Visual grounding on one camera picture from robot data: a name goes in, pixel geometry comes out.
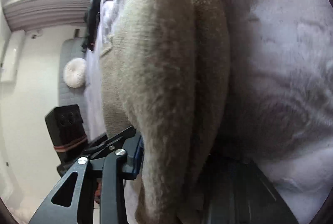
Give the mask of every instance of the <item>gray quilted mattress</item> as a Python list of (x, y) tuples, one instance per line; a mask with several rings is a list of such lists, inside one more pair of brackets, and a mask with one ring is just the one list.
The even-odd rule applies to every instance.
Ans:
[(89, 137), (89, 128), (87, 121), (87, 105), (84, 98), (84, 90), (86, 86), (79, 88), (70, 88), (64, 82), (64, 67), (65, 65), (74, 58), (84, 58), (84, 52), (82, 51), (83, 37), (77, 37), (74, 39), (66, 40), (60, 53), (60, 64), (59, 64), (59, 106), (78, 104), (80, 113), (83, 118), (83, 127)]

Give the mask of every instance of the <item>fuzzy texture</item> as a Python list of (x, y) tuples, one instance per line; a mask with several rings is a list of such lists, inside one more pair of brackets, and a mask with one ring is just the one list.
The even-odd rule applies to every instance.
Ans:
[(172, 223), (194, 116), (191, 0), (126, 0), (113, 44), (120, 98), (144, 140), (136, 217), (139, 223)]
[(195, 18), (196, 87), (193, 136), (186, 183), (190, 191), (213, 146), (223, 116), (230, 45), (222, 0), (192, 0)]
[(108, 138), (131, 126), (123, 110), (117, 82), (117, 57), (114, 50), (105, 48), (100, 58), (102, 71), (103, 116)]

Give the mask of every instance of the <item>bed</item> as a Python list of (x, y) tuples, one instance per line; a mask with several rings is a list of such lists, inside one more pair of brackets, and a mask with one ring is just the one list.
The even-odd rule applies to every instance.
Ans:
[(81, 86), (79, 88), (70, 88), (64, 82), (64, 67), (65, 65), (74, 58), (84, 58), (85, 52), (82, 50), (82, 43), (84, 42), (84, 37), (76, 37), (73, 39), (66, 40), (60, 52), (60, 62), (59, 62), (59, 106), (67, 106), (78, 104), (80, 108), (80, 113), (83, 119), (83, 128), (87, 134), (89, 140), (91, 139), (90, 131), (88, 127), (88, 117), (87, 117), (87, 102), (84, 98), (84, 91), (86, 86)]
[[(333, 9), (328, 0), (224, 2), (232, 70), (220, 135), (240, 141), (299, 223), (309, 223), (333, 187)], [(86, 54), (92, 136), (105, 132), (99, 54), (123, 3), (102, 0), (95, 50)]]

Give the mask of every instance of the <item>silver bolt head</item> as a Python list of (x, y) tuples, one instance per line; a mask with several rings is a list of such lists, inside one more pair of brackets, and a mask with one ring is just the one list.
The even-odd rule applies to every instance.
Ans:
[(86, 157), (80, 157), (78, 160), (78, 163), (83, 165), (88, 162), (88, 159)]
[(126, 150), (125, 149), (118, 149), (118, 150), (116, 150), (116, 155), (124, 155), (124, 154), (126, 154), (127, 152), (126, 152)]

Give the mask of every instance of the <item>white wall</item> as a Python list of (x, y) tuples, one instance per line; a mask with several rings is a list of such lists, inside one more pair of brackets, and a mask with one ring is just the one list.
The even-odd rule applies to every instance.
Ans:
[(11, 31), (8, 27), (6, 18), (3, 14), (2, 7), (0, 5), (0, 61), (3, 56), (4, 48), (9, 40)]
[[(60, 163), (44, 116), (58, 105), (59, 59), (62, 43), (73, 38), (74, 26), (42, 29), (31, 39), (27, 32), (15, 84), (0, 84), (0, 124), (4, 149), (23, 193), (21, 211), (31, 217), (59, 180)], [(85, 28), (79, 27), (80, 35)]]

